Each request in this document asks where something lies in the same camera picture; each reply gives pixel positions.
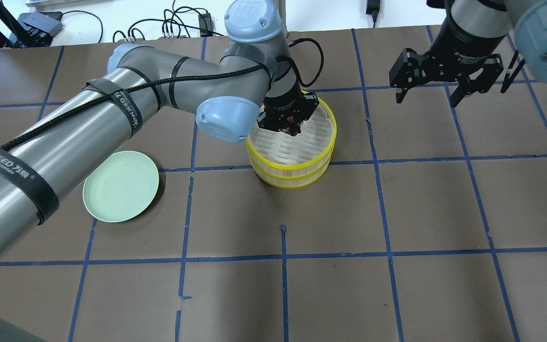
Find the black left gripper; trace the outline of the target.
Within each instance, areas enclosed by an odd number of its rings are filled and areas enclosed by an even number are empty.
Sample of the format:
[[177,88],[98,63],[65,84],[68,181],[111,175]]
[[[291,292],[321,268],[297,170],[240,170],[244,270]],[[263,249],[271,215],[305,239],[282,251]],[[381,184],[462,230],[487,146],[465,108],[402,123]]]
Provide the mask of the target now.
[[315,93],[305,95],[282,95],[266,97],[264,109],[257,119],[257,126],[263,130],[278,132],[292,137],[301,133],[301,125],[310,120],[320,102]]

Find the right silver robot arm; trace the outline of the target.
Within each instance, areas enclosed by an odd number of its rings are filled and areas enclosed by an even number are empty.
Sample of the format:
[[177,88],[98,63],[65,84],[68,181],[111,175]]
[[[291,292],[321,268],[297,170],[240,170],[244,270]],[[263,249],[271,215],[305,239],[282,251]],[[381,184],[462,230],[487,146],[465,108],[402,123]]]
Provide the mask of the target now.
[[398,104],[430,82],[457,82],[452,107],[488,92],[500,75],[505,93],[523,67],[547,84],[547,0],[428,0],[427,6],[446,17],[427,52],[404,48],[391,67]]

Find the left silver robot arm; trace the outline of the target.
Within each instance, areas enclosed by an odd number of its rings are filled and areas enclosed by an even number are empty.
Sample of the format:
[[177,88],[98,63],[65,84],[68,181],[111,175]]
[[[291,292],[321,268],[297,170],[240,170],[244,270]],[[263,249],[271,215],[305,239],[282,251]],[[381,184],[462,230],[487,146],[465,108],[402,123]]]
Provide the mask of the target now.
[[316,100],[302,94],[276,1],[235,0],[224,22],[231,43],[219,63],[119,45],[105,76],[0,146],[0,259],[163,107],[227,143],[258,124],[300,132]]

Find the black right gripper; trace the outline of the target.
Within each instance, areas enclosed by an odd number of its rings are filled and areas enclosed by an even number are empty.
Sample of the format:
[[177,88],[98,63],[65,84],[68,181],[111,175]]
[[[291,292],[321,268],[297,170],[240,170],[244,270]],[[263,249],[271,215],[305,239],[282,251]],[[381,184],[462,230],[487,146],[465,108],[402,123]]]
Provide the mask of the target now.
[[437,56],[432,52],[419,54],[404,48],[389,70],[389,85],[396,89],[396,103],[401,104],[408,90],[432,82],[458,82],[450,95],[450,106],[456,108],[472,91],[489,89],[503,72],[499,54],[477,58],[467,64],[468,58],[458,52]]

